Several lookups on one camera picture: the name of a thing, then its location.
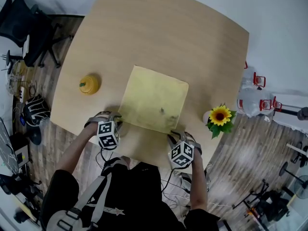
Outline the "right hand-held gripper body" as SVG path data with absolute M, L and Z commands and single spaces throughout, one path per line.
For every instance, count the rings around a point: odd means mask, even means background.
M 169 153 L 171 167 L 175 169 L 185 169 L 193 161 L 194 147 L 182 141 L 179 145 L 172 148 Z

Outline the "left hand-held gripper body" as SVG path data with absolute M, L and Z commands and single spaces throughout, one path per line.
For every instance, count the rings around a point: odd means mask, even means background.
M 98 123 L 97 137 L 99 145 L 106 150 L 114 150 L 119 145 L 119 134 L 114 121 Z

